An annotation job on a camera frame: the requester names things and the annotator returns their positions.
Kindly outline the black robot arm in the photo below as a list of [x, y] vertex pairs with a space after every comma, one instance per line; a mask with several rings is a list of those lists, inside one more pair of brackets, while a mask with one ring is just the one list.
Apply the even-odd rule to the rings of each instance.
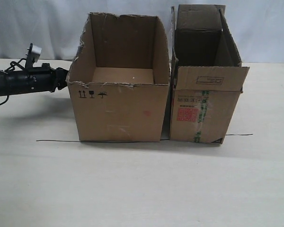
[[0, 71], [0, 96], [54, 92], [67, 86], [68, 70], [52, 68], [49, 63], [23, 70]]

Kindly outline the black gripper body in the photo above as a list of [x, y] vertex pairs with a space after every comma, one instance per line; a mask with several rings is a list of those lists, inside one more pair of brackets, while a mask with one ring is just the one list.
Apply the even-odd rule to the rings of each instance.
[[54, 69], [49, 63], [43, 63], [42, 68], [45, 70], [42, 76], [42, 87], [45, 91], [54, 92], [56, 89], [62, 90], [67, 86], [66, 77], [68, 70], [61, 67]]

